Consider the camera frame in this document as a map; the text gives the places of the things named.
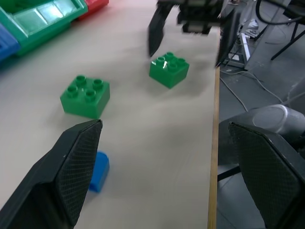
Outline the white power strip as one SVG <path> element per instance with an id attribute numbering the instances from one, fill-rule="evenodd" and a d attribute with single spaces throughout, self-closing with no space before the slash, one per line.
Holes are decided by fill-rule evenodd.
<path id="1" fill-rule="evenodd" d="M 248 42 L 246 39 L 246 35 L 244 33 L 240 33 L 239 40 L 241 42 L 241 47 L 242 47 L 242 52 L 243 52 L 243 57 L 244 57 L 244 69 L 249 70 L 248 62 L 251 57 L 251 54 L 250 54 L 249 45 L 248 45 Z"/>

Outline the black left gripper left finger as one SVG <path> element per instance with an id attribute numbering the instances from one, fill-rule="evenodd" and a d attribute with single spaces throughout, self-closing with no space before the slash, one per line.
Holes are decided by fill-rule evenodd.
<path id="1" fill-rule="evenodd" d="M 0 210 L 0 229 L 74 229 L 91 182 L 100 119 L 65 130 Z"/>

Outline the red plastic bin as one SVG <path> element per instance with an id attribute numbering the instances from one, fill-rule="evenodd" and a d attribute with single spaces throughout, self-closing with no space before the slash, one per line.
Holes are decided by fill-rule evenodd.
<path id="1" fill-rule="evenodd" d="M 102 8 L 106 7 L 109 4 L 110 0 L 84 0 L 88 11 L 77 18 L 78 21 L 88 18 L 89 16 L 93 15 L 97 11 L 101 10 Z"/>

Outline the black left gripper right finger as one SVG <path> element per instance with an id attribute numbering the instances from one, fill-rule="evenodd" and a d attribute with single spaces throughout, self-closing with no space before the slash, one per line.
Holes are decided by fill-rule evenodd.
<path id="1" fill-rule="evenodd" d="M 279 134 L 231 122 L 246 187 L 267 229 L 305 229 L 305 159 Z"/>

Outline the silver robot body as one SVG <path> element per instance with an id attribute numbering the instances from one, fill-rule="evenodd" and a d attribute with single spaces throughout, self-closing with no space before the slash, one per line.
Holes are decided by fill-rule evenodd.
<path id="1" fill-rule="evenodd" d="M 282 136 L 303 158 L 305 158 L 305 115 L 281 104 L 251 109 L 219 123 L 218 165 L 238 163 L 230 138 L 231 122 L 257 126 Z"/>

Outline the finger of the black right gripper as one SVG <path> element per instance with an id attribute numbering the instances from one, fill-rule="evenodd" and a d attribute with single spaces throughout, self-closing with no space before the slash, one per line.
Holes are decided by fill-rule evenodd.
<path id="1" fill-rule="evenodd" d="M 158 0 L 156 11 L 148 26 L 148 55 L 152 57 L 159 49 L 163 40 L 163 28 L 166 19 L 177 0 Z"/>
<path id="2" fill-rule="evenodd" d="M 222 36 L 215 66 L 218 67 L 228 56 L 235 44 L 239 30 L 241 11 L 233 9 L 227 16 L 221 18 Z"/>

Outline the blue plastic bin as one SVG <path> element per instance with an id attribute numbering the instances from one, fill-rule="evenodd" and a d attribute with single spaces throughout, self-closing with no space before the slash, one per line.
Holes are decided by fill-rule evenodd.
<path id="1" fill-rule="evenodd" d="M 20 44 L 15 37 L 0 23 L 0 62 L 16 54 Z"/>

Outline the green plastic bin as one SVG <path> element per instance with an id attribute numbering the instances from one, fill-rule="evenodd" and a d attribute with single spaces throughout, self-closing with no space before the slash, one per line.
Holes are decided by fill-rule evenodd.
<path id="1" fill-rule="evenodd" d="M 17 55 L 39 47 L 88 11 L 84 0 L 0 0 L 0 23 L 20 45 Z"/>

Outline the green four-stud building block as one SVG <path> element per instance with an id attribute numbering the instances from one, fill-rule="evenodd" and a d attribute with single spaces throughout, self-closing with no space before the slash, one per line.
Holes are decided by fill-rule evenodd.
<path id="1" fill-rule="evenodd" d="M 149 76 L 171 89 L 186 78 L 189 66 L 184 58 L 167 52 L 151 61 Z"/>
<path id="2" fill-rule="evenodd" d="M 110 99 L 110 83 L 78 75 L 60 96 L 65 113 L 98 119 Z"/>

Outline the blue building block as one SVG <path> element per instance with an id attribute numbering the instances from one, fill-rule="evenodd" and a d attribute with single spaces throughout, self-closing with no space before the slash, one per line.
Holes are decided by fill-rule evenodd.
<path id="1" fill-rule="evenodd" d="M 95 165 L 91 182 L 89 185 L 89 191 L 99 193 L 101 192 L 106 177 L 110 169 L 109 158 L 102 151 L 98 151 L 95 159 Z"/>

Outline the black stand leg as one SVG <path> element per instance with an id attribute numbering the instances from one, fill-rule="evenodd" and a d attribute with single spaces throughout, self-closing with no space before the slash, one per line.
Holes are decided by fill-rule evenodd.
<path id="1" fill-rule="evenodd" d="M 296 36 L 296 32 L 298 29 L 298 26 L 300 25 L 300 23 L 296 22 L 295 26 L 294 26 L 294 30 L 290 39 L 290 42 L 284 46 L 280 51 L 278 51 L 272 58 L 271 61 L 273 61 L 274 59 L 276 59 L 280 54 L 282 54 L 285 50 L 287 50 L 291 45 L 293 45 L 296 41 L 298 41 L 302 36 L 305 35 L 305 29 Z"/>

